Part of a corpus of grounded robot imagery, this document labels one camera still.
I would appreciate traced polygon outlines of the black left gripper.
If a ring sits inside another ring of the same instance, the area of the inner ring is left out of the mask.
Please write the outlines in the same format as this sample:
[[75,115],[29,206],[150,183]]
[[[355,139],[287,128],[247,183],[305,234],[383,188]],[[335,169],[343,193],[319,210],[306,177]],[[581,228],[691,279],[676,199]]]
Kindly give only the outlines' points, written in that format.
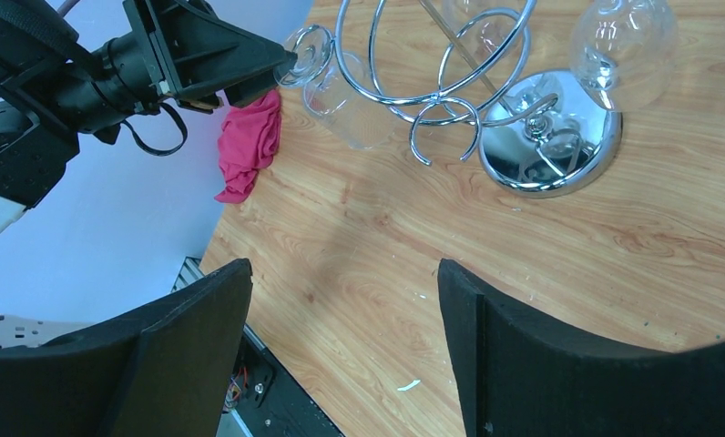
[[131,30],[94,53],[102,68],[93,81],[68,79],[66,120],[77,131],[115,136],[133,115],[178,107],[210,114],[264,97],[297,63],[268,38],[231,25],[206,1],[126,1]]

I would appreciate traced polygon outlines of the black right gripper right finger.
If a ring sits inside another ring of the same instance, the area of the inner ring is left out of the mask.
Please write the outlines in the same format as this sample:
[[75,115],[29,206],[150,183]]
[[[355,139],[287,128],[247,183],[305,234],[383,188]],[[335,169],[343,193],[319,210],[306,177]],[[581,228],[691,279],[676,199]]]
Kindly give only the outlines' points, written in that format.
[[452,259],[440,310],[469,436],[725,436],[725,341],[664,352],[558,320]]

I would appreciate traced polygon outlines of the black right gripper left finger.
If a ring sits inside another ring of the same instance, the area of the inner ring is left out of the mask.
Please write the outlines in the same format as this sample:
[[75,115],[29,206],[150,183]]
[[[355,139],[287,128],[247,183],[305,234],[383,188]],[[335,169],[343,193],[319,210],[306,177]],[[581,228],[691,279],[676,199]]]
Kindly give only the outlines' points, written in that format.
[[34,348],[0,348],[0,436],[213,436],[252,293],[236,259]]

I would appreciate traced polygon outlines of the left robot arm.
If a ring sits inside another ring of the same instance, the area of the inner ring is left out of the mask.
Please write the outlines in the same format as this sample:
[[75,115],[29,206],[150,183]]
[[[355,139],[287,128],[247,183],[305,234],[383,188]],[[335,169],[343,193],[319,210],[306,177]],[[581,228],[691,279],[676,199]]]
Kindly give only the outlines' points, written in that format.
[[245,107],[297,56],[205,1],[126,1],[130,29],[88,51],[44,1],[0,1],[0,234],[36,207],[82,134],[112,145],[134,115]]

